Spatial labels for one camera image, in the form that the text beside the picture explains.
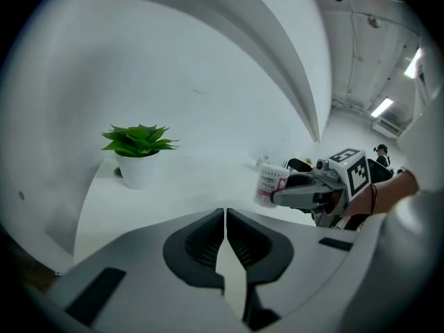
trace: potted plant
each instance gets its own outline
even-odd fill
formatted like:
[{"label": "potted plant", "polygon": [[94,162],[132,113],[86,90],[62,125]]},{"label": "potted plant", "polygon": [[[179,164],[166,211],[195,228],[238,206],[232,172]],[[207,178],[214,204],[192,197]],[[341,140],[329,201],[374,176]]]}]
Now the potted plant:
[{"label": "potted plant", "polygon": [[102,133],[111,139],[104,151],[114,151],[117,155],[120,171],[128,187],[135,190],[147,188],[155,175],[159,152],[173,150],[178,146],[170,139],[161,139],[168,128],[156,126],[121,128],[111,125],[113,130]]}]

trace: white flower pot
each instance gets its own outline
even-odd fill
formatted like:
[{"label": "white flower pot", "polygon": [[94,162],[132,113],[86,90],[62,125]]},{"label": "white flower pot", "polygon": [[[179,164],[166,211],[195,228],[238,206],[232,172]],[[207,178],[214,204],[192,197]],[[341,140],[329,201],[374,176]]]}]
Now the white flower pot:
[{"label": "white flower pot", "polygon": [[143,190],[150,187],[155,179],[159,153],[148,157],[123,157],[116,153],[123,180],[130,189]]}]

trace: ceiling light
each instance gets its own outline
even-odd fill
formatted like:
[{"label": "ceiling light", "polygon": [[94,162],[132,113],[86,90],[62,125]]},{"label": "ceiling light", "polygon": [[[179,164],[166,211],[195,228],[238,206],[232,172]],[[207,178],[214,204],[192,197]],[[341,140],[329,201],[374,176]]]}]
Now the ceiling light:
[{"label": "ceiling light", "polygon": [[384,101],[381,102],[381,105],[377,107],[375,111],[373,111],[372,116],[378,117],[381,113],[383,113],[385,110],[387,110],[390,105],[393,103],[393,100],[386,98]]},{"label": "ceiling light", "polygon": [[415,56],[410,62],[409,67],[404,72],[404,75],[407,75],[409,78],[414,79],[416,76],[416,62],[418,61],[419,57],[422,55],[421,49],[418,49],[415,53]]}]

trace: white wall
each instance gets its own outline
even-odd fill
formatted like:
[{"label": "white wall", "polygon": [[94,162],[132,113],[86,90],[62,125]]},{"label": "white wall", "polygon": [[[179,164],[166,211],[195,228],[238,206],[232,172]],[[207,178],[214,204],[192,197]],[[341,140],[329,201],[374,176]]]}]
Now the white wall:
[{"label": "white wall", "polygon": [[282,90],[246,52],[156,3],[51,0],[3,72],[1,221],[56,271],[69,267],[107,143],[100,132],[111,123],[169,126],[168,136],[181,139],[178,153],[246,157],[267,149],[276,162],[310,139]]},{"label": "white wall", "polygon": [[309,145],[300,154],[301,157],[310,157],[311,161],[333,155],[345,148],[356,148],[366,152],[367,158],[376,160],[373,151],[379,144],[388,148],[391,166],[395,172],[404,165],[404,156],[394,139],[389,139],[371,128],[371,122],[349,112],[332,110],[321,141]]}]

